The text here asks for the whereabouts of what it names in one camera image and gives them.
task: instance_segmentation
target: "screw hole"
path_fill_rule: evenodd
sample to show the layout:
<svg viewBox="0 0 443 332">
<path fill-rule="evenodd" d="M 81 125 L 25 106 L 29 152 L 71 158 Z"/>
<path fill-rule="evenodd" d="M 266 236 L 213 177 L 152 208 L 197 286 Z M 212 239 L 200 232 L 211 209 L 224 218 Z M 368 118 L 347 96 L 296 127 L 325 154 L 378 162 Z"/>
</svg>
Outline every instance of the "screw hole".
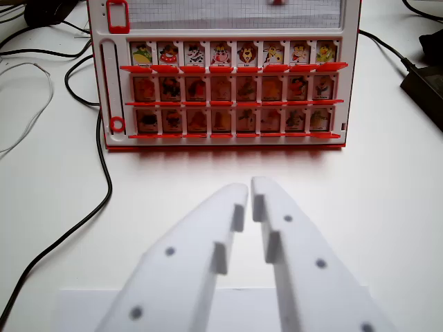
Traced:
<svg viewBox="0 0 443 332">
<path fill-rule="evenodd" d="M 166 256 L 172 256 L 173 254 L 175 254 L 175 248 L 169 247 L 168 249 L 166 249 L 165 254 Z"/>
<path fill-rule="evenodd" d="M 325 262 L 323 259 L 319 258 L 319 259 L 317 259 L 317 261 L 316 261 L 316 265 L 317 265 L 319 268 L 325 268 L 325 267 L 326 267 L 326 262 Z"/>
<path fill-rule="evenodd" d="M 143 310 L 140 306 L 135 306 L 129 312 L 129 316 L 132 320 L 138 320 L 143 315 Z"/>
<path fill-rule="evenodd" d="M 371 324 L 368 323 L 364 323 L 361 325 L 361 330 L 363 332 L 374 332 L 374 328 L 372 327 Z"/>
</svg>

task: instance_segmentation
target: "white desk surface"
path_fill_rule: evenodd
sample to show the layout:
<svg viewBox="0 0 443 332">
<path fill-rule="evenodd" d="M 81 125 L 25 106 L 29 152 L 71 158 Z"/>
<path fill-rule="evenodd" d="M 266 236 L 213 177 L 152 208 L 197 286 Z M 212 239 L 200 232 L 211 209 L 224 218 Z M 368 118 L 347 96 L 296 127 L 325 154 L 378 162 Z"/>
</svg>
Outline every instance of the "white desk surface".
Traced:
<svg viewBox="0 0 443 332">
<path fill-rule="evenodd" d="M 68 20 L 84 24 L 84 6 Z M 24 26 L 23 18 L 2 25 L 0 39 Z M 423 66 L 418 37 L 443 26 L 412 16 L 400 0 L 367 0 L 361 28 Z M 86 40 L 74 35 L 67 26 L 42 28 L 3 50 L 76 53 Z M 74 60 L 16 55 L 0 70 L 29 59 L 51 73 L 55 95 L 27 139 L 0 159 L 0 310 L 26 265 L 107 190 L 96 151 L 97 113 L 64 87 Z M 37 266 L 6 331 L 50 331 L 60 288 L 120 288 L 141 253 L 183 215 L 221 186 L 249 183 L 252 176 L 280 182 L 399 331 L 441 331 L 443 134 L 399 87 L 405 72 L 394 55 L 359 37 L 342 150 L 105 152 L 114 183 L 109 205 Z M 82 97 L 98 100 L 92 62 L 71 84 Z M 46 78 L 32 66 L 0 77 L 0 147 L 16 139 L 47 91 Z M 273 285 L 260 227 L 248 211 L 229 274 L 217 286 Z"/>
</svg>

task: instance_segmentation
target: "black device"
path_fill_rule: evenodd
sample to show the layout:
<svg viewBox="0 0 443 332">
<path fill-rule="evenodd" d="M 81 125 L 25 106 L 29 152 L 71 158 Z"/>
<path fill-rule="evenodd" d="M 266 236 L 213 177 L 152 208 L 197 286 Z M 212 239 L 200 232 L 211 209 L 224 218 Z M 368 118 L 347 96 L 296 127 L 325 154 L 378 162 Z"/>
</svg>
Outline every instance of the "black device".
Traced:
<svg viewBox="0 0 443 332">
<path fill-rule="evenodd" d="M 409 68 L 401 88 L 443 131 L 443 66 Z"/>
<path fill-rule="evenodd" d="M 25 21 L 31 28 L 59 24 L 77 3 L 78 0 L 28 0 Z"/>
</svg>

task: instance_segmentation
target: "character card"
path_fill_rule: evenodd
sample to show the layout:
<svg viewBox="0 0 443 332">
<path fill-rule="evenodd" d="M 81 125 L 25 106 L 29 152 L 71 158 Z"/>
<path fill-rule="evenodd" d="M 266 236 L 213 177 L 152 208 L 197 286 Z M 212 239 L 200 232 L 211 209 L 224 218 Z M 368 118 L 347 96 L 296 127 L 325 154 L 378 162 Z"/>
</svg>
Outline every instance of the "character card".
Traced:
<svg viewBox="0 0 443 332">
<path fill-rule="evenodd" d="M 189 102 L 206 101 L 206 83 L 201 77 L 186 77 L 186 100 Z"/>
<path fill-rule="evenodd" d="M 282 99 L 282 81 L 277 76 L 262 78 L 262 100 L 278 101 Z"/>
<path fill-rule="evenodd" d="M 301 109 L 288 109 L 286 111 L 286 120 L 284 130 L 287 133 L 305 131 L 306 114 Z"/>
<path fill-rule="evenodd" d="M 237 42 L 237 67 L 257 66 L 257 46 L 251 41 Z"/>
<path fill-rule="evenodd" d="M 325 62 L 335 62 L 337 46 L 332 40 L 317 41 L 316 63 L 324 64 Z"/>
<path fill-rule="evenodd" d="M 205 48 L 199 41 L 185 41 L 183 47 L 185 52 L 185 66 L 205 66 Z"/>
<path fill-rule="evenodd" d="M 306 100 L 307 80 L 303 76 L 289 76 L 288 79 L 288 100 Z"/>
<path fill-rule="evenodd" d="M 159 77 L 162 102 L 180 101 L 180 82 L 175 77 Z"/>
<path fill-rule="evenodd" d="M 263 109 L 260 130 L 262 133 L 280 132 L 280 113 L 277 109 Z"/>
<path fill-rule="evenodd" d="M 331 113 L 327 109 L 312 109 L 310 131 L 329 131 Z"/>
<path fill-rule="evenodd" d="M 153 109 L 136 109 L 138 133 L 159 133 L 157 115 Z"/>
<path fill-rule="evenodd" d="M 330 76 L 314 76 L 314 91 L 312 99 L 332 99 L 334 81 Z"/>
<path fill-rule="evenodd" d="M 237 133 L 255 133 L 256 115 L 252 109 L 237 110 Z"/>
<path fill-rule="evenodd" d="M 225 41 L 210 43 L 210 65 L 219 67 L 231 67 L 230 47 Z"/>
<path fill-rule="evenodd" d="M 284 47 L 279 41 L 263 42 L 263 67 L 268 64 L 282 64 Z"/>
<path fill-rule="evenodd" d="M 145 41 L 131 41 L 129 47 L 133 66 L 149 67 L 152 65 L 152 49 Z"/>
<path fill-rule="evenodd" d="M 176 109 L 162 109 L 163 133 L 182 133 L 183 125 L 181 114 Z"/>
<path fill-rule="evenodd" d="M 226 76 L 210 78 L 211 100 L 230 100 L 230 80 Z"/>
<path fill-rule="evenodd" d="M 289 51 L 289 63 L 294 64 L 308 64 L 311 55 L 311 46 L 304 40 L 291 41 Z"/>
<path fill-rule="evenodd" d="M 179 65 L 179 48 L 172 41 L 159 41 L 157 43 L 159 64 L 177 67 Z"/>
<path fill-rule="evenodd" d="M 148 77 L 134 77 L 134 100 L 136 102 L 155 101 L 154 82 Z"/>
<path fill-rule="evenodd" d="M 212 118 L 213 133 L 230 133 L 230 112 L 228 109 L 213 109 Z"/>
<path fill-rule="evenodd" d="M 208 131 L 206 112 L 201 109 L 188 109 L 188 133 L 206 133 Z"/>
<path fill-rule="evenodd" d="M 252 76 L 237 76 L 237 101 L 254 102 L 257 100 L 257 82 Z"/>
</svg>

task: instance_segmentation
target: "red plastic hinge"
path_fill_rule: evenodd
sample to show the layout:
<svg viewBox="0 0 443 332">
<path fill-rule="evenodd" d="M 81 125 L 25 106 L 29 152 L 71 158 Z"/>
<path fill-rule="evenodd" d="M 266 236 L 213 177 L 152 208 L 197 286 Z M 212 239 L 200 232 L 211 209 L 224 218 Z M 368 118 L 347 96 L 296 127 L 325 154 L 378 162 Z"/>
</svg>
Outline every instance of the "red plastic hinge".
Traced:
<svg viewBox="0 0 443 332">
<path fill-rule="evenodd" d="M 316 68 L 318 68 L 317 64 L 297 64 L 295 66 L 292 66 L 291 69 L 289 69 L 289 71 L 291 71 L 291 72 L 312 71 Z"/>
<path fill-rule="evenodd" d="M 109 8 L 111 4 L 116 5 L 124 5 L 125 7 L 125 16 L 126 16 L 126 26 L 113 26 L 111 25 L 111 11 Z M 129 6 L 125 0 L 107 0 L 106 1 L 106 11 L 108 16 L 108 29 L 110 33 L 129 33 L 131 30 L 129 27 Z"/>
<path fill-rule="evenodd" d="M 168 66 L 167 64 L 153 64 L 151 66 L 153 71 L 157 73 L 174 73 L 177 74 L 179 69 L 177 67 Z"/>
<path fill-rule="evenodd" d="M 232 106 L 234 102 L 229 102 L 229 101 L 212 101 L 209 102 L 209 104 L 211 106 Z"/>
<path fill-rule="evenodd" d="M 206 102 L 181 102 L 185 106 L 206 106 Z"/>
<path fill-rule="evenodd" d="M 205 138 L 208 135 L 206 135 L 205 133 L 189 133 L 187 135 L 184 135 L 183 137 L 186 138 Z"/>
<path fill-rule="evenodd" d="M 312 100 L 292 100 L 288 102 L 288 105 L 290 106 L 309 105 L 309 104 L 312 104 Z"/>
<path fill-rule="evenodd" d="M 258 137 L 258 133 L 237 133 L 237 137 Z"/>
<path fill-rule="evenodd" d="M 152 73 L 152 69 L 148 67 L 140 67 L 140 66 L 120 66 L 120 69 L 124 71 L 129 71 L 134 74 L 146 74 Z"/>
<path fill-rule="evenodd" d="M 315 138 L 340 138 L 341 136 L 338 135 L 337 133 L 311 133 L 312 137 Z"/>
<path fill-rule="evenodd" d="M 258 71 L 261 71 L 262 69 L 260 67 L 238 67 L 237 72 L 238 73 L 257 73 Z"/>
<path fill-rule="evenodd" d="M 121 127 L 116 127 L 116 122 L 121 123 Z M 111 121 L 109 121 L 109 127 L 111 127 L 112 131 L 115 131 L 116 133 L 121 133 L 125 130 L 125 120 L 121 118 L 120 116 L 114 116 L 111 118 Z"/>
<path fill-rule="evenodd" d="M 128 136 L 128 138 L 159 138 L 161 137 L 160 135 L 158 135 L 157 133 L 147 133 L 145 135 L 130 135 Z"/>
<path fill-rule="evenodd" d="M 261 103 L 259 102 L 238 102 L 237 107 L 256 107 L 260 106 Z"/>
<path fill-rule="evenodd" d="M 181 66 L 180 69 L 184 73 L 204 73 L 206 71 L 205 67 L 197 66 Z"/>
<path fill-rule="evenodd" d="M 262 133 L 261 137 L 280 137 L 284 136 L 283 133 Z"/>
<path fill-rule="evenodd" d="M 126 102 L 127 106 L 155 106 L 155 102 Z"/>
<path fill-rule="evenodd" d="M 217 67 L 217 66 L 209 67 L 209 71 L 211 73 L 232 73 L 233 70 L 234 70 L 233 67 Z"/>
<path fill-rule="evenodd" d="M 180 102 L 155 102 L 155 105 L 159 106 L 180 106 Z"/>
<path fill-rule="evenodd" d="M 286 105 L 288 102 L 262 102 L 263 106 L 282 106 Z"/>
<path fill-rule="evenodd" d="M 339 71 L 347 66 L 348 64 L 346 62 L 326 62 L 325 64 L 321 64 L 317 68 L 317 71 Z"/>
<path fill-rule="evenodd" d="M 312 104 L 314 105 L 333 105 L 338 104 L 340 102 L 344 102 L 343 99 L 320 99 L 320 100 L 313 100 Z"/>
<path fill-rule="evenodd" d="M 285 133 L 284 135 L 287 137 L 307 137 L 307 136 L 310 136 L 309 133 Z"/>
<path fill-rule="evenodd" d="M 210 135 L 211 138 L 232 138 L 233 135 L 231 133 L 212 133 Z"/>
<path fill-rule="evenodd" d="M 268 64 L 263 68 L 263 73 L 282 73 L 288 68 L 287 64 Z"/>
</svg>

